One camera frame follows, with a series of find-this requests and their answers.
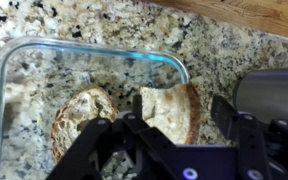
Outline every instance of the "glass baking dish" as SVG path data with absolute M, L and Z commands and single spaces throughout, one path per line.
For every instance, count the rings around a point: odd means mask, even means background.
M 55 166 L 50 139 L 56 111 L 97 85 L 119 111 L 141 86 L 169 88 L 189 75 L 175 57 L 39 37 L 0 51 L 0 179 L 44 179 Z

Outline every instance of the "speckled granite surface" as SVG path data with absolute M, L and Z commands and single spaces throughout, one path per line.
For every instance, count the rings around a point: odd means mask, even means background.
M 288 67 L 288 39 L 131 0 L 0 0 L 0 48 L 26 35 L 174 54 L 201 96 L 200 144 L 224 143 L 210 121 L 212 95 L 230 99 L 234 85 L 249 71 Z M 12 152 L 20 156 L 20 151 Z M 49 171 L 36 161 L 21 164 L 3 171 L 1 178 L 36 179 Z

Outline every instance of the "glass dish rim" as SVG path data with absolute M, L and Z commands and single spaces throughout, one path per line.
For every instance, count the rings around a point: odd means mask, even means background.
M 4 93 L 1 89 L 5 85 L 5 70 L 9 57 L 17 50 L 25 47 L 51 47 L 55 49 L 66 49 L 72 52 L 88 52 L 94 54 L 117 55 L 134 59 L 148 59 L 151 61 L 160 61 L 172 65 L 181 76 L 181 83 L 189 82 L 189 73 L 184 64 L 175 56 L 150 50 L 139 50 L 130 48 L 121 48 L 100 44 L 92 44 L 85 42 L 75 42 L 70 40 L 52 39 L 45 37 L 20 37 L 15 38 L 6 43 L 0 50 L 0 151 L 2 144 L 2 125 L 3 125 L 3 112 L 4 112 Z

